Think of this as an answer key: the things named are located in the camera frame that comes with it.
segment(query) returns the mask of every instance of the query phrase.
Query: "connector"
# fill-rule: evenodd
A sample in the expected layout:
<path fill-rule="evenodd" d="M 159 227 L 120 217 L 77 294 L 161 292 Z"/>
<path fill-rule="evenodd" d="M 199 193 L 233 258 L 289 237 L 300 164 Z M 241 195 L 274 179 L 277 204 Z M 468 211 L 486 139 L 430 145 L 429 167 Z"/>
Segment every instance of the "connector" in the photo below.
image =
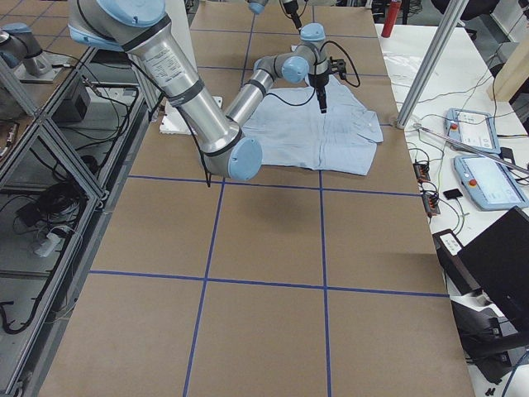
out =
<path fill-rule="evenodd" d="M 429 218 L 441 214 L 439 209 L 439 198 L 430 192 L 421 193 L 422 205 Z"/>

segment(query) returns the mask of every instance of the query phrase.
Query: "metal frame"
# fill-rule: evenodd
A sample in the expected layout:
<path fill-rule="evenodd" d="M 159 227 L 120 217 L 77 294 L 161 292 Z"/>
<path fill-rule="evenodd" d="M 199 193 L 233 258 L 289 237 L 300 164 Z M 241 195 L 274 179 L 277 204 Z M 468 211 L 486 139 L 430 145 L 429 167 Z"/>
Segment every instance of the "metal frame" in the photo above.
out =
<path fill-rule="evenodd" d="M 29 116 L 35 116 L 38 112 L 38 106 L 33 98 L 22 87 L 18 77 L 11 71 L 9 66 L 0 56 L 0 81 L 9 93 L 16 99 L 24 112 Z"/>
<path fill-rule="evenodd" d="M 0 182 L 2 183 L 0 186 L 3 186 L 7 182 L 8 176 L 12 175 L 16 165 L 21 163 L 23 156 L 27 155 L 31 146 L 35 144 L 38 139 L 40 139 L 44 145 L 61 160 L 61 165 L 63 165 L 65 169 L 67 169 L 75 178 L 76 182 L 85 192 L 87 202 L 85 208 L 83 209 L 83 213 L 79 214 L 80 219 L 76 233 L 71 237 L 68 246 L 64 249 L 64 254 L 60 258 L 60 263 L 57 265 L 57 270 L 54 274 L 54 277 L 51 280 L 50 285 L 48 286 L 39 304 L 39 308 L 37 309 L 36 315 L 33 319 L 33 324 L 25 332 L 21 333 L 20 336 L 13 336 L 21 338 L 21 342 L 19 340 L 19 343 L 22 345 L 22 349 L 20 353 L 20 360 L 18 361 L 17 365 L 9 372 L 10 380 L 6 385 L 0 385 L 2 389 L 4 387 L 6 388 L 7 393 L 11 393 L 12 389 L 16 386 L 22 368 L 26 364 L 27 357 L 29 356 L 33 347 L 33 343 L 35 342 L 37 335 L 41 330 L 42 323 L 45 321 L 45 318 L 48 315 L 50 306 L 54 301 L 55 294 L 61 285 L 62 279 L 64 278 L 64 273 L 68 269 L 71 260 L 75 256 L 79 243 L 82 241 L 84 229 L 88 225 L 89 219 L 92 217 L 93 210 L 99 205 L 101 201 L 99 195 L 93 189 L 93 183 L 91 183 L 89 179 L 86 179 L 86 171 L 78 170 L 78 161 L 71 159 L 70 155 L 66 152 L 67 148 L 53 139 L 50 133 L 51 131 L 49 126 L 46 125 L 46 121 L 43 123 L 38 123 L 36 129 L 27 138 L 25 142 L 26 144 L 22 148 L 24 150 L 20 150 L 16 160 L 11 163 L 11 172 L 4 173 L 2 175 L 2 178 L 0 179 Z"/>
<path fill-rule="evenodd" d="M 25 389 L 27 384 L 35 385 L 37 380 L 44 379 L 50 360 L 55 354 L 54 351 L 47 349 L 53 349 L 58 346 L 59 339 L 65 330 L 65 322 L 63 321 L 52 324 L 53 326 L 44 324 L 44 321 L 55 300 L 64 297 L 62 291 L 66 290 L 66 294 L 72 294 L 74 286 L 83 283 L 88 273 L 91 259 L 97 250 L 99 237 L 102 235 L 110 218 L 104 211 L 96 213 L 96 209 L 102 208 L 103 201 L 107 199 L 110 199 L 111 202 L 106 202 L 106 205 L 112 206 L 115 203 L 119 195 L 118 191 L 122 187 L 120 183 L 115 183 L 115 178 L 125 178 L 125 174 L 131 166 L 131 162 L 128 161 L 129 150 L 130 148 L 137 150 L 148 126 L 147 106 L 149 110 L 155 110 L 159 103 L 160 93 L 139 73 L 136 74 L 139 86 L 136 84 L 115 84 L 120 87 L 129 85 L 138 88 L 139 93 L 136 101 L 131 106 L 128 128 L 117 139 L 111 155 L 108 157 L 107 164 L 102 168 L 99 177 L 96 178 L 92 175 L 88 167 L 80 159 L 78 152 L 72 147 L 67 136 L 51 120 L 51 115 L 57 110 L 72 83 L 79 77 L 79 73 L 89 77 L 89 74 L 83 70 L 83 66 L 90 62 L 96 52 L 95 49 L 88 49 L 84 53 L 81 62 L 78 62 L 72 68 L 64 82 L 53 92 L 50 99 L 41 108 L 38 108 L 23 85 L 14 76 L 14 73 L 0 58 L 0 81 L 19 102 L 24 111 L 34 117 L 33 122 L 21 135 L 21 139 L 14 146 L 13 151 L 3 163 L 0 163 L 0 188 L 4 185 L 7 186 L 13 181 L 18 175 L 19 166 L 26 156 L 30 155 L 30 148 L 38 141 L 41 141 L 49 151 L 53 152 L 61 166 L 75 179 L 87 197 L 86 206 L 83 212 L 79 214 L 76 233 L 71 237 L 68 246 L 64 248 L 64 254 L 58 259 L 59 262 L 55 262 L 57 270 L 39 304 L 33 323 L 26 331 L 15 336 L 22 338 L 17 339 L 17 345 L 20 346 L 20 360 L 13 361 L 8 371 L 4 368 L 2 369 L 2 371 L 7 371 L 4 372 L 7 375 L 2 380 L 3 384 L 0 385 L 0 390 L 2 390 L 0 395 L 14 395 L 22 383 L 24 384 L 23 389 Z M 112 191 L 109 193 L 107 184 L 110 183 L 113 183 L 113 185 L 111 187 Z M 20 187 L 17 184 L 17 189 L 23 189 L 23 186 Z M 70 266 L 73 266 L 72 270 L 77 270 L 73 276 L 71 286 L 64 284 L 64 277 Z M 44 274 L 39 272 L 0 271 L 0 278 L 3 279 L 36 280 L 43 279 L 44 276 Z M 26 377 L 27 373 L 23 373 L 23 371 L 28 371 L 28 368 L 30 372 L 36 372 L 35 381 L 31 377 Z"/>
<path fill-rule="evenodd" d="M 417 106 L 419 98 L 437 65 L 437 61 L 441 57 L 441 54 L 468 2 L 469 0 L 451 0 L 448 4 L 445 14 L 441 19 L 441 23 L 436 30 L 436 34 L 431 40 L 430 47 L 428 47 L 428 51 L 426 55 L 424 55 L 417 76 L 413 80 L 412 87 L 410 88 L 406 99 L 404 99 L 403 106 L 401 107 L 396 121 L 397 128 L 403 129 L 412 116 L 413 109 Z"/>

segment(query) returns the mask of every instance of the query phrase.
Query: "wire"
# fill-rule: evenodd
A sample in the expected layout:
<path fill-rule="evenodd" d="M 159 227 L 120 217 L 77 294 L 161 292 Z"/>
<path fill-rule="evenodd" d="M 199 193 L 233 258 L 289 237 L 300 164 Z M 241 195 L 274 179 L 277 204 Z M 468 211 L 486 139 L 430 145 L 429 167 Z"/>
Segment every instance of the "wire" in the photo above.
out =
<path fill-rule="evenodd" d="M 350 66 L 353 68 L 353 71 L 355 72 L 355 77 L 356 77 L 356 81 L 358 83 L 356 84 L 352 84 L 348 79 L 345 79 L 346 83 L 348 83 L 351 87 L 355 87 L 355 88 L 358 88 L 360 86 L 360 76 L 358 75 L 358 71 L 356 70 L 356 67 L 355 67 L 355 63 L 353 62 L 353 60 L 351 59 L 351 57 L 349 56 L 349 53 L 344 49 L 344 47 L 342 47 L 341 45 L 339 45 L 338 43 L 336 43 L 335 41 L 333 40 L 327 40 L 325 43 L 323 43 L 322 45 L 322 48 L 320 50 L 323 50 L 323 48 L 325 48 L 325 46 L 327 44 L 333 44 L 335 45 L 336 47 L 338 47 L 338 49 L 343 52 L 343 54 L 347 57 L 347 59 L 349 60 L 350 62 Z"/>
<path fill-rule="evenodd" d="M 408 148 L 408 151 L 420 151 L 421 153 L 424 153 L 424 155 L 427 157 L 427 159 L 426 159 L 427 164 L 428 165 L 430 164 L 430 156 L 423 149 L 420 149 L 418 147 L 410 147 L 410 148 Z M 415 154 L 415 160 L 414 161 L 417 163 L 417 153 Z"/>
<path fill-rule="evenodd" d="M 458 198 L 455 198 L 455 202 L 457 203 L 457 205 L 459 206 L 461 210 L 461 220 L 462 220 L 460 230 L 458 231 L 454 230 L 454 234 L 457 236 L 463 231 L 463 227 L 465 226 L 465 219 L 466 219 L 467 214 L 465 213 L 463 206 L 461 205 L 461 202 L 459 201 Z"/>
<path fill-rule="evenodd" d="M 267 94 L 265 95 L 265 97 L 268 97 L 268 96 L 270 96 L 270 97 L 276 97 L 276 98 L 279 99 L 281 102 L 286 103 L 286 104 L 289 105 L 289 106 L 294 106 L 294 107 L 296 107 L 296 106 L 304 106 L 304 105 L 306 105 L 307 103 L 311 102 L 311 99 L 314 98 L 314 94 L 315 94 L 315 93 L 316 93 L 316 89 L 314 89 L 314 90 L 312 91 L 311 96 L 308 97 L 308 99 L 307 99 L 305 102 L 303 102 L 303 103 L 289 103 L 289 102 L 285 101 L 284 99 L 282 99 L 279 95 L 276 95 L 275 93 L 267 93 Z"/>
<path fill-rule="evenodd" d="M 82 195 L 80 195 L 80 203 L 82 203 L 82 204 L 79 205 L 79 208 L 84 208 L 84 200 L 83 200 L 83 196 Z M 72 237 L 72 235 L 68 235 L 66 237 L 66 242 L 65 242 L 65 244 L 63 246 L 66 246 L 69 243 L 71 237 Z M 8 335 L 17 335 L 17 334 L 19 334 L 21 332 L 24 332 L 31 325 L 31 323 L 33 322 L 33 319 L 36 316 L 36 311 L 37 311 L 39 305 L 41 304 L 41 300 L 44 297 L 45 292 L 48 290 L 48 288 L 50 286 L 50 283 L 51 283 L 51 281 L 53 280 L 53 278 L 55 276 L 55 272 L 59 268 L 59 265 L 60 265 L 60 263 L 62 261 L 63 255 L 64 255 L 64 250 L 62 250 L 60 252 L 59 258 L 55 262 L 55 266 L 53 267 L 53 269 L 50 271 L 50 274 L 48 275 L 48 278 L 46 279 L 46 282 L 42 286 L 41 291 L 39 292 L 39 294 L 35 298 L 32 299 L 33 300 L 33 307 L 31 309 L 31 313 L 30 313 L 28 319 L 26 321 L 24 321 L 24 322 L 20 322 L 21 325 L 18 328 L 12 328 L 12 324 L 14 323 L 14 320 L 7 321 L 7 313 L 6 313 L 6 310 L 4 308 L 4 306 L 11 306 L 15 302 L 14 301 L 0 302 L 0 319 L 2 320 L 2 329 L 3 329 L 3 331 L 6 334 L 8 334 Z"/>
<path fill-rule="evenodd" d="M 191 127 L 191 124 L 188 122 L 188 119 L 184 112 L 180 112 L 180 115 L 182 116 L 183 121 L 185 122 L 185 125 L 189 129 L 189 132 L 191 133 L 191 136 L 193 137 L 193 141 L 195 142 L 195 146 L 197 147 L 198 153 L 200 154 L 200 162 L 202 163 L 202 167 L 204 169 L 204 174 L 206 177 L 206 185 L 208 188 L 212 187 L 212 173 L 209 172 L 209 170 L 206 167 L 206 161 L 204 160 L 204 152 L 200 148 L 200 145 L 198 144 L 197 135 L 195 134 L 195 131 Z"/>
<path fill-rule="evenodd" d="M 446 200 L 443 200 L 442 198 L 439 198 L 439 201 L 441 201 L 442 203 L 446 204 L 448 207 L 450 207 L 450 209 L 452 211 L 454 211 L 455 215 L 457 216 L 457 224 L 455 225 L 455 227 L 452 229 L 454 231 L 454 234 L 455 231 L 460 227 L 460 224 L 461 224 L 461 217 L 460 217 L 460 213 L 457 212 L 457 210 L 454 208 L 454 206 L 452 206 L 452 204 L 448 203 Z"/>
<path fill-rule="evenodd" d="M 167 93 L 164 91 L 163 88 L 161 88 L 158 83 L 156 83 L 136 62 L 134 62 L 133 60 L 129 59 L 129 62 L 131 62 L 131 65 L 133 65 L 136 69 L 138 69 L 138 71 L 143 74 L 143 76 L 148 79 L 150 81 L 150 83 L 152 85 L 154 85 L 165 97 L 169 97 L 169 95 L 167 95 Z"/>
<path fill-rule="evenodd" d="M 477 89 L 478 87 L 481 87 L 482 85 L 484 85 L 485 83 L 487 83 L 493 76 L 489 76 L 488 78 L 486 78 L 486 80 L 484 80 L 482 83 L 477 83 L 475 86 L 473 87 L 470 87 L 469 89 L 465 90 L 465 91 L 452 91 L 450 93 L 440 93 L 438 95 L 436 95 L 435 97 L 433 98 L 429 98 L 429 99 L 423 99 L 422 101 L 419 101 L 417 103 L 426 103 L 426 102 L 431 102 L 431 101 L 434 101 L 438 98 L 441 98 L 441 97 L 445 97 L 447 95 L 452 95 L 452 94 L 458 94 L 458 93 L 468 93 L 469 91 L 472 91 L 473 89 Z"/>
<path fill-rule="evenodd" d="M 57 171 L 57 166 L 59 165 L 59 163 L 57 162 L 57 164 L 55 164 L 55 166 L 51 166 L 51 165 L 48 165 L 45 161 L 43 161 L 39 155 L 36 154 L 36 152 L 33 150 L 33 149 L 30 149 L 30 152 L 32 153 L 32 155 L 37 159 L 37 161 L 39 161 L 39 163 L 41 163 L 44 167 L 46 167 L 48 170 L 51 171 L 51 174 L 54 176 L 55 179 L 57 179 L 59 182 L 65 182 L 66 180 L 68 180 L 68 178 L 62 174 L 60 174 L 58 171 Z"/>
<path fill-rule="evenodd" d="M 13 198 L 10 198 L 2 207 L 0 207 L 0 213 L 4 209 L 6 209 L 6 207 L 9 205 L 9 203 L 15 201 L 16 199 L 26 199 L 26 200 L 32 201 L 33 203 L 36 201 L 34 198 L 32 198 L 30 196 L 24 196 L 24 195 L 15 196 Z"/>
<path fill-rule="evenodd" d="M 512 378 L 514 377 L 514 374 L 516 374 L 517 369 L 522 365 L 523 361 L 528 357 L 529 357 L 529 352 L 525 352 L 525 354 L 520 357 L 520 360 L 518 360 L 518 362 L 512 368 L 511 375 L 509 376 L 509 379 L 507 380 L 507 383 L 505 384 L 505 389 L 503 389 L 502 397 L 505 397 L 507 395 L 507 390 L 512 382 Z"/>

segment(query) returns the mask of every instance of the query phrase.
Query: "blue tape line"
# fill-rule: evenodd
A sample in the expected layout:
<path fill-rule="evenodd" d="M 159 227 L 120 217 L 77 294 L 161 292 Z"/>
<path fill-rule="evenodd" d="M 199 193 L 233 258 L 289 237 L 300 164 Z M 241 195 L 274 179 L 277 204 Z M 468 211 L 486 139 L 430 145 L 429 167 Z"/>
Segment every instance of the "blue tape line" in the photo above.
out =
<path fill-rule="evenodd" d="M 202 317 L 202 311 L 204 306 L 204 299 L 206 298 L 207 288 L 207 277 L 209 276 L 209 269 L 212 264 L 213 248 L 215 246 L 215 238 L 217 236 L 218 220 L 221 216 L 222 198 L 224 196 L 224 179 L 222 180 L 221 192 L 218 195 L 217 213 L 215 215 L 215 223 L 213 224 L 212 240 L 209 246 L 209 253 L 207 254 L 206 271 L 204 273 L 204 281 L 202 286 L 202 292 L 200 293 L 200 303 L 198 305 L 197 321 L 195 322 L 195 329 L 193 332 L 193 341 L 191 343 L 191 352 L 189 353 L 188 370 L 185 376 L 185 383 L 183 385 L 183 397 L 187 397 L 189 389 L 189 381 L 191 379 L 191 370 L 193 368 L 193 358 L 195 355 L 195 348 L 197 346 L 198 329 L 200 328 L 200 319 Z"/>
<path fill-rule="evenodd" d="M 395 291 L 391 289 L 366 289 L 366 288 L 349 288 L 349 287 L 335 287 L 328 286 L 330 291 L 342 292 L 360 292 L 362 294 L 385 294 L 385 295 L 406 295 L 406 296 L 421 296 L 424 298 L 449 298 L 448 294 L 440 294 L 436 292 L 413 292 L 413 291 Z"/>
<path fill-rule="evenodd" d="M 130 271 L 118 271 L 118 270 L 90 270 L 91 275 L 126 275 L 128 277 L 145 277 L 151 279 L 173 279 L 173 280 L 186 280 L 186 281 L 204 281 L 203 277 L 196 277 L 192 275 L 165 275 L 156 273 L 136 273 Z"/>
<path fill-rule="evenodd" d="M 381 194 L 387 196 L 405 196 L 405 197 L 421 197 L 419 193 L 399 193 L 399 192 L 379 192 L 377 190 L 355 190 L 355 189 L 336 189 L 323 188 L 326 192 L 341 192 L 341 193 L 359 193 L 359 194 Z"/>
<path fill-rule="evenodd" d="M 278 188 L 278 189 L 298 189 L 298 190 L 314 190 L 318 191 L 320 188 L 311 188 L 310 186 L 288 186 L 286 184 L 252 184 L 249 182 L 231 182 L 228 181 L 226 184 L 233 186 L 255 186 L 258 188 Z"/>
<path fill-rule="evenodd" d="M 204 277 L 193 275 L 165 275 L 160 273 L 141 273 L 119 270 L 91 270 L 92 275 L 121 275 L 125 277 L 145 277 L 151 279 L 172 279 L 172 280 L 186 280 L 186 281 L 205 281 Z M 414 292 L 414 291 L 397 291 L 391 289 L 366 289 L 353 287 L 340 287 L 328 285 L 310 285 L 310 284 L 294 284 L 294 283 L 279 283 L 274 281 L 257 281 L 257 280 L 233 280 L 223 278 L 207 278 L 207 282 L 219 284 L 243 284 L 243 285 L 263 285 L 267 287 L 283 287 L 283 288 L 297 288 L 297 289 L 320 289 L 340 292 L 357 292 L 362 294 L 386 294 L 386 295 L 406 295 L 406 296 L 422 296 L 432 298 L 449 298 L 448 294 L 438 294 L 435 292 Z"/>
<path fill-rule="evenodd" d="M 252 280 L 232 280 L 232 279 L 220 279 L 210 278 L 207 279 L 210 283 L 223 283 L 223 284 L 242 284 L 242 285 L 263 285 L 265 287 L 285 287 L 285 288 L 297 288 L 297 289 L 321 289 L 324 287 L 321 285 L 310 285 L 310 284 L 291 284 L 291 283 L 278 283 L 273 281 L 252 281 Z"/>
<path fill-rule="evenodd" d="M 5 15 L 2 15 L 2 17 L 0 17 L 0 20 L 2 20 L 3 18 L 7 17 L 7 16 L 10 16 L 10 17 L 22 17 L 22 15 L 17 15 L 17 14 L 11 14 L 11 11 L 13 11 L 15 8 L 17 8 L 18 6 L 20 6 L 22 4 L 24 0 L 18 0 L 18 3 L 11 9 L 9 10 L 8 12 L 5 13 Z"/>
<path fill-rule="evenodd" d="M 46 13 L 46 11 L 48 11 L 48 10 L 51 8 L 51 6 L 54 5 L 54 3 L 55 3 L 55 2 L 50 2 L 50 5 L 49 5 L 48 7 L 46 7 L 46 8 L 44 9 L 44 11 L 41 12 L 41 13 L 36 17 L 36 19 L 30 24 L 30 27 L 32 27 L 32 26 L 35 24 L 35 22 L 37 22 L 39 19 L 41 19 L 41 17 Z"/>
<path fill-rule="evenodd" d="M 331 336 L 329 332 L 329 299 L 327 293 L 327 260 L 325 244 L 325 211 L 323 209 L 323 176 L 318 171 L 320 182 L 320 228 L 322 232 L 322 272 L 323 272 L 323 309 L 325 314 L 325 352 L 327 371 L 327 397 L 332 397 L 332 376 L 331 376 Z"/>
<path fill-rule="evenodd" d="M 169 176 L 129 175 L 131 179 L 168 180 L 171 182 L 190 182 L 194 184 L 205 184 L 204 179 L 171 178 Z M 221 181 L 212 180 L 212 184 L 222 184 Z"/>
<path fill-rule="evenodd" d="M 63 30 L 59 32 L 59 35 L 56 36 L 55 39 L 53 39 L 53 40 L 51 41 L 51 43 L 49 43 L 49 45 L 46 47 L 46 49 L 48 50 L 48 49 L 53 45 L 53 43 L 55 43 L 55 42 L 57 41 L 57 39 L 58 39 L 59 37 L 61 37 L 61 35 L 63 34 L 63 32 L 64 32 L 65 30 L 67 30 L 67 29 L 69 29 L 68 26 L 65 26 L 65 27 L 63 28 Z"/>
<path fill-rule="evenodd" d="M 195 184 L 204 184 L 203 179 L 186 179 L 186 178 L 170 178 L 164 176 L 148 176 L 148 175 L 129 175 L 132 179 L 150 179 L 150 180 L 167 180 L 171 182 L 189 182 Z M 276 188 L 276 189 L 297 189 L 297 190 L 311 190 L 319 191 L 320 188 L 312 188 L 309 186 L 288 186 L 283 184 L 251 184 L 246 182 L 231 182 L 231 181 L 216 181 L 212 180 L 212 184 L 227 184 L 232 186 L 254 186 L 256 188 Z M 339 192 L 339 193 L 357 193 L 357 194 L 379 194 L 388 196 L 405 196 L 405 197 L 421 197 L 419 193 L 399 193 L 399 192 L 381 192 L 377 190 L 358 190 L 358 189 L 340 189 L 340 188 L 323 188 L 325 192 Z"/>

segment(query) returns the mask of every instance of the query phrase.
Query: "black cable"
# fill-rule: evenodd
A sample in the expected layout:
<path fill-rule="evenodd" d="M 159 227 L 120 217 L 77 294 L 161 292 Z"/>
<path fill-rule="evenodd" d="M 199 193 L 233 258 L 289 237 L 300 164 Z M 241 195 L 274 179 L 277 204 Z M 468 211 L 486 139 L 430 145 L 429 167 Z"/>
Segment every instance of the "black cable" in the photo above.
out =
<path fill-rule="evenodd" d="M 420 151 L 421 153 L 424 153 L 424 155 L 427 157 L 426 159 L 427 164 L 428 165 L 430 164 L 430 156 L 423 149 L 419 147 L 410 147 L 408 148 L 408 151 Z"/>
<path fill-rule="evenodd" d="M 333 40 L 327 40 L 325 43 L 323 43 L 322 48 L 320 50 L 323 50 L 323 48 L 327 44 L 335 45 L 347 57 L 347 59 L 349 60 L 350 66 L 353 68 L 353 71 L 355 72 L 356 81 L 358 81 L 358 83 L 357 84 L 352 84 L 348 79 L 346 79 L 346 83 L 348 83 L 351 87 L 358 88 L 360 86 L 360 76 L 358 75 L 358 71 L 356 70 L 355 63 L 353 62 L 353 60 L 349 56 L 349 53 L 346 51 L 346 49 L 344 49 L 344 47 L 342 47 L 341 45 L 339 45 L 338 43 L 336 43 Z"/>
<path fill-rule="evenodd" d="M 112 139 L 114 137 L 114 135 L 116 134 L 116 132 L 113 132 L 110 136 L 106 136 L 104 138 L 96 138 L 95 136 L 90 136 L 90 135 L 87 135 L 83 132 L 81 132 L 80 130 L 76 129 L 76 128 L 73 128 L 73 127 L 67 127 L 67 126 L 58 126 L 59 129 L 61 130 L 70 130 L 76 134 L 79 134 L 80 136 L 84 136 L 85 138 L 91 140 L 91 141 L 105 141 L 107 139 Z"/>
<path fill-rule="evenodd" d="M 303 10 L 301 11 L 301 14 L 298 15 L 300 18 L 303 16 L 303 14 L 305 13 L 305 10 L 307 9 L 308 0 L 304 0 L 304 1 L 305 1 L 305 5 L 303 6 Z"/>
<path fill-rule="evenodd" d="M 191 136 L 193 137 L 193 141 L 195 142 L 195 146 L 197 147 L 198 153 L 200 154 L 200 162 L 202 163 L 202 167 L 204 169 L 204 174 L 206 177 L 206 185 L 208 186 L 208 188 L 211 188 L 212 187 L 212 173 L 209 172 L 209 170 L 206 167 L 206 161 L 204 160 L 204 152 L 202 151 L 202 149 L 200 149 L 200 145 L 198 144 L 198 139 L 195 134 L 195 131 L 191 127 L 191 124 L 188 122 L 186 115 L 183 114 L 183 112 L 180 112 L 180 115 L 182 116 L 182 119 L 185 122 L 185 125 L 189 129 L 189 132 L 191 133 Z"/>
<path fill-rule="evenodd" d="M 85 207 L 85 198 L 84 198 L 84 196 L 82 194 L 80 194 L 79 197 L 80 197 L 80 199 L 79 199 L 79 211 L 82 211 L 82 210 L 84 210 L 84 207 Z M 72 227 L 72 229 L 75 229 L 78 225 L 79 225 L 79 222 L 76 222 L 74 227 Z M 71 234 L 71 235 L 68 234 L 66 236 L 64 244 L 63 244 L 63 247 L 64 246 L 68 246 L 72 236 L 73 236 L 73 234 Z M 21 326 L 19 328 L 12 328 L 11 327 L 11 325 L 14 323 L 14 320 L 12 320 L 11 322 L 7 321 L 7 313 L 6 313 L 5 308 L 4 308 L 4 306 L 13 305 L 15 302 L 14 301 L 0 302 L 0 319 L 2 320 L 2 329 L 3 329 L 3 331 L 6 334 L 8 334 L 8 335 L 17 335 L 17 334 L 19 334 L 21 332 L 24 332 L 31 325 L 31 323 L 33 322 L 33 319 L 36 316 L 36 311 L 37 311 L 39 305 L 41 304 L 41 300 L 44 297 L 45 292 L 48 290 L 48 288 L 49 288 L 49 286 L 51 284 L 51 281 L 53 280 L 53 278 L 55 276 L 55 273 L 56 273 L 57 269 L 59 268 L 59 265 L 60 265 L 60 263 L 62 261 L 64 253 L 65 253 L 65 250 L 64 249 L 61 250 L 59 258 L 55 262 L 55 266 L 53 267 L 53 269 L 50 271 L 50 274 L 48 275 L 48 277 L 46 279 L 46 282 L 42 286 L 41 291 L 39 292 L 39 294 L 34 299 L 32 299 L 33 300 L 33 307 L 31 309 L 31 313 L 30 313 L 28 319 L 25 322 L 21 322 Z"/>
<path fill-rule="evenodd" d="M 105 64 L 103 62 L 96 62 L 95 60 L 92 60 L 93 64 L 97 64 L 97 65 L 101 65 L 101 66 L 104 66 L 106 68 L 110 68 L 110 69 L 119 69 L 119 70 L 130 70 L 131 68 L 127 68 L 127 67 L 122 67 L 122 66 L 114 66 L 114 65 L 109 65 L 109 64 Z"/>
<path fill-rule="evenodd" d="M 527 134 L 517 134 L 517 135 L 496 135 L 498 138 L 529 138 Z"/>
<path fill-rule="evenodd" d="M 35 199 L 30 197 L 30 196 L 24 196 L 24 195 L 18 195 L 18 196 L 15 196 L 13 198 L 10 198 L 2 207 L 0 207 L 0 213 L 6 209 L 6 207 L 9 205 L 9 203 L 15 201 L 16 199 L 27 199 L 27 200 L 30 200 L 32 201 L 33 203 L 35 202 Z"/>
<path fill-rule="evenodd" d="M 144 77 L 146 79 L 148 79 L 150 81 L 150 83 L 152 85 L 154 85 L 165 97 L 169 97 L 167 95 L 167 93 L 158 85 L 158 83 L 156 83 L 136 62 L 134 62 L 133 60 L 129 59 L 129 62 L 131 62 L 131 65 L 133 65 L 134 67 L 136 67 L 136 69 L 138 69 L 138 71 L 144 75 Z"/>
<path fill-rule="evenodd" d="M 57 180 L 59 180 L 60 182 L 65 182 L 66 180 L 68 180 L 67 177 L 65 177 L 64 175 L 60 174 L 56 167 L 58 165 L 58 163 L 52 167 L 51 165 L 47 164 L 44 160 L 42 160 L 39 155 L 36 154 L 36 152 L 31 148 L 30 149 L 30 152 L 32 153 L 32 155 L 37 159 L 37 161 L 39 163 L 41 163 L 44 167 L 46 167 L 48 170 L 51 171 L 51 174 L 54 176 L 54 178 L 56 178 Z"/>
<path fill-rule="evenodd" d="M 455 227 L 452 230 L 456 231 L 459 228 L 460 224 L 461 224 L 460 213 L 458 213 L 457 210 L 450 203 L 448 203 L 447 201 L 443 200 L 442 198 L 439 198 L 439 201 L 441 201 L 442 203 L 446 204 L 448 207 L 450 207 L 450 209 L 452 211 L 454 211 L 454 213 L 455 213 L 455 215 L 457 217 L 457 224 L 455 225 Z"/>
<path fill-rule="evenodd" d="M 286 104 L 289 105 L 289 106 L 294 106 L 294 107 L 296 107 L 296 106 L 304 106 L 304 105 L 306 105 L 307 103 L 311 102 L 311 99 L 314 98 L 314 94 L 315 94 L 315 93 L 316 93 L 316 89 L 314 89 L 314 90 L 312 91 L 311 96 L 308 97 L 308 99 L 307 99 L 305 102 L 303 102 L 303 103 L 289 103 L 289 102 L 285 101 L 284 99 L 282 99 L 279 95 L 276 95 L 275 93 L 267 93 L 265 96 L 266 96 L 266 97 L 268 97 L 268 96 L 270 96 L 270 97 L 276 97 L 276 98 L 279 99 L 281 102 L 286 103 Z"/>

